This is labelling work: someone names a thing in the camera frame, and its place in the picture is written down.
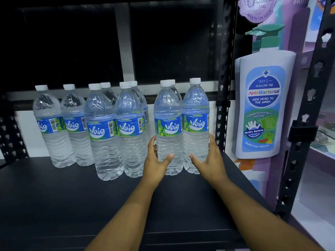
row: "person's arm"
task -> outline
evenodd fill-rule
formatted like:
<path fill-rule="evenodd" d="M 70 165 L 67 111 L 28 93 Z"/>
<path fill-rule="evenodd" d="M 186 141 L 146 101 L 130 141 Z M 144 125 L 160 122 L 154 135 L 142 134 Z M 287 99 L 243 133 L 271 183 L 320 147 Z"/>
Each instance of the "person's arm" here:
<path fill-rule="evenodd" d="M 148 215 L 154 190 L 165 176 L 166 169 L 174 157 L 167 155 L 160 162 L 157 159 L 156 137 L 148 144 L 148 155 L 144 162 L 143 176 L 126 203 L 86 247 L 86 251 L 137 251 Z"/>
<path fill-rule="evenodd" d="M 220 149 L 212 135 L 206 160 L 200 162 L 194 155 L 190 155 L 190 159 L 220 195 L 250 250 L 322 250 L 312 240 L 266 210 L 229 180 Z"/>

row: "perforated metal post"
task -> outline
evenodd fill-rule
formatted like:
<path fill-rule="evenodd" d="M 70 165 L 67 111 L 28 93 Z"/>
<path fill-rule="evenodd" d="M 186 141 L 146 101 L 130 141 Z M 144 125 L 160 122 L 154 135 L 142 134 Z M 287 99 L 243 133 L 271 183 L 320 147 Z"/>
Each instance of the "perforated metal post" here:
<path fill-rule="evenodd" d="M 29 157 L 15 120 L 12 104 L 7 101 L 5 95 L 1 95 L 0 98 L 0 148 L 6 165 Z"/>
<path fill-rule="evenodd" d="M 335 15 L 330 14 L 332 0 L 327 0 L 297 120 L 293 121 L 288 140 L 292 143 L 281 180 L 275 213 L 288 221 L 311 142 L 316 135 L 316 121 L 327 88 L 335 57 Z M 326 47 L 322 36 L 332 33 Z"/>
<path fill-rule="evenodd" d="M 217 44 L 220 48 L 216 62 L 219 83 L 216 101 L 215 140 L 223 152 L 225 151 L 228 110 L 230 107 L 229 89 L 232 77 L 236 16 L 237 0 L 218 0 Z"/>

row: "clear plastic bottle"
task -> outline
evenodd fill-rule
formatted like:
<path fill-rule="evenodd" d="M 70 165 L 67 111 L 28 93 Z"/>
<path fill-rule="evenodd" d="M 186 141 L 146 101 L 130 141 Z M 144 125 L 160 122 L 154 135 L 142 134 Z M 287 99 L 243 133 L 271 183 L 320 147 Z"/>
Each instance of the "clear plastic bottle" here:
<path fill-rule="evenodd" d="M 204 161 L 208 154 L 209 101 L 200 86 L 200 78 L 190 79 L 190 88 L 183 100 L 184 168 L 189 173 L 199 174 L 191 163 L 190 154 Z"/>
<path fill-rule="evenodd" d="M 74 84 L 66 84 L 63 87 L 67 94 L 61 101 L 61 112 L 74 156 L 78 165 L 90 166 L 94 164 L 94 159 L 84 117 L 85 100 L 76 93 Z"/>
<path fill-rule="evenodd" d="M 180 96 L 180 93 L 175 87 L 176 81 L 174 79 L 170 79 L 169 81 L 171 81 L 171 90 L 177 95 L 179 101 L 182 103 L 183 102 L 182 97 Z"/>
<path fill-rule="evenodd" d="M 143 175 L 146 144 L 144 113 L 140 100 L 131 89 L 130 82 L 120 82 L 121 92 L 116 101 L 116 123 L 120 151 L 126 175 Z"/>
<path fill-rule="evenodd" d="M 61 104 L 55 96 L 47 93 L 47 85 L 36 85 L 35 88 L 39 92 L 39 96 L 34 100 L 32 110 L 51 161 L 58 168 L 73 165 L 76 158 L 65 130 Z"/>
<path fill-rule="evenodd" d="M 161 80 L 161 91 L 154 104 L 157 153 L 160 161 L 174 153 L 166 175 L 176 175 L 183 169 L 182 106 L 171 90 L 170 80 Z"/>
<path fill-rule="evenodd" d="M 115 102 L 118 99 L 118 96 L 111 89 L 111 83 L 110 82 L 104 82 L 104 83 L 100 83 L 100 84 L 101 84 L 103 94 L 105 94 L 106 97 L 111 101 L 111 103 L 113 105 L 115 105 Z"/>
<path fill-rule="evenodd" d="M 100 179 L 114 180 L 123 173 L 119 152 L 114 107 L 102 93 L 100 84 L 89 84 L 91 90 L 84 108 L 90 135 L 95 169 Z"/>
<path fill-rule="evenodd" d="M 136 94 L 136 96 L 140 100 L 142 107 L 143 107 L 144 122 L 145 122 L 145 135 L 147 137 L 147 143 L 148 143 L 149 140 L 152 138 L 152 135 L 151 135 L 152 130 L 151 130 L 150 123 L 149 123 L 148 104 L 146 102 L 144 95 L 137 87 L 137 81 L 130 81 L 130 82 L 131 82 L 132 91 Z"/>

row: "barcode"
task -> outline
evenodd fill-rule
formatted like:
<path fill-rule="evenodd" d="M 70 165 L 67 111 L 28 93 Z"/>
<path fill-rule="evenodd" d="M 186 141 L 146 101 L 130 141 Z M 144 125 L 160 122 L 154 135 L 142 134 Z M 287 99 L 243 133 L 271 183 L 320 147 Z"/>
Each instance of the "barcode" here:
<path fill-rule="evenodd" d="M 113 120 L 108 122 L 108 128 L 109 128 L 110 137 L 113 137 L 114 136 L 114 122 L 113 122 Z"/>
<path fill-rule="evenodd" d="M 49 119 L 49 122 L 52 128 L 52 132 L 58 132 L 55 118 Z"/>
<path fill-rule="evenodd" d="M 148 122 L 148 109 L 145 109 L 144 111 L 144 122 Z"/>
<path fill-rule="evenodd" d="M 207 114 L 207 129 L 209 130 L 209 114 Z"/>
<path fill-rule="evenodd" d="M 84 128 L 84 130 L 86 130 L 86 129 L 87 129 L 87 125 L 86 125 L 85 117 L 82 117 L 82 118 L 81 118 L 81 122 L 83 123 L 83 128 Z"/>
<path fill-rule="evenodd" d="M 142 117 L 137 119 L 138 121 L 138 130 L 140 131 L 139 133 L 143 133 L 143 128 L 142 128 Z"/>

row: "hand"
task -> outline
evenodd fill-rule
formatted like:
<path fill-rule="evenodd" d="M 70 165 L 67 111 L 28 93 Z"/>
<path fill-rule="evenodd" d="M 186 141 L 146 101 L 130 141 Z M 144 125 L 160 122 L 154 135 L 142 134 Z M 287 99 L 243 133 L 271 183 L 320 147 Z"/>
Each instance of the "hand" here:
<path fill-rule="evenodd" d="M 174 158 L 174 154 L 169 154 L 160 162 L 157 158 L 157 145 L 153 145 L 156 136 L 148 143 L 148 155 L 144 161 L 143 176 L 141 182 L 148 185 L 154 191 L 165 176 L 168 165 Z"/>
<path fill-rule="evenodd" d="M 190 159 L 202 177 L 204 177 L 214 189 L 216 189 L 220 182 L 229 180 L 226 169 L 224 168 L 224 161 L 222 160 L 220 149 L 216 145 L 213 135 L 209 135 L 209 151 L 205 161 L 201 162 L 193 154 L 190 155 Z"/>
<path fill-rule="evenodd" d="M 256 124 L 256 120 L 254 120 L 254 122 L 252 122 L 252 120 L 251 121 L 249 121 L 248 122 L 248 125 L 246 125 L 246 127 L 249 129 L 249 130 L 256 130 L 256 129 L 258 129 L 259 128 L 259 126 L 260 126 L 260 124 Z"/>

